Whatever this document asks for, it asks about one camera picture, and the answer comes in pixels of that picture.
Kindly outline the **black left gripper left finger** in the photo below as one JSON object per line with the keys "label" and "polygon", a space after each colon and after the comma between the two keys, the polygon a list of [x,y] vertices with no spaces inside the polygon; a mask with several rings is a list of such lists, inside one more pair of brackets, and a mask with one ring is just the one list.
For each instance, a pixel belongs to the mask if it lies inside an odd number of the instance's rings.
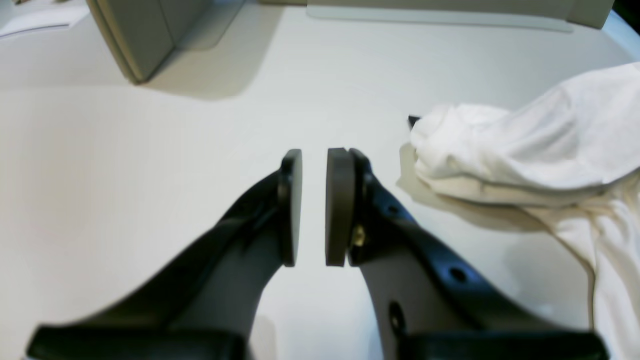
{"label": "black left gripper left finger", "polygon": [[302,151],[238,198],[137,290],[92,316],[41,325],[30,360],[248,360],[266,285],[297,261]]}

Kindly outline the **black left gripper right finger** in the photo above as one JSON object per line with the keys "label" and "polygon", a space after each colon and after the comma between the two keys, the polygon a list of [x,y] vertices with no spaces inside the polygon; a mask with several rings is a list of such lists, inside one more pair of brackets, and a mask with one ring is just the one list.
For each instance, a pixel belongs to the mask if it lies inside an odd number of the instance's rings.
{"label": "black left gripper right finger", "polygon": [[422,228],[359,150],[330,148],[326,264],[359,268],[386,360],[608,360],[594,330],[526,311]]}

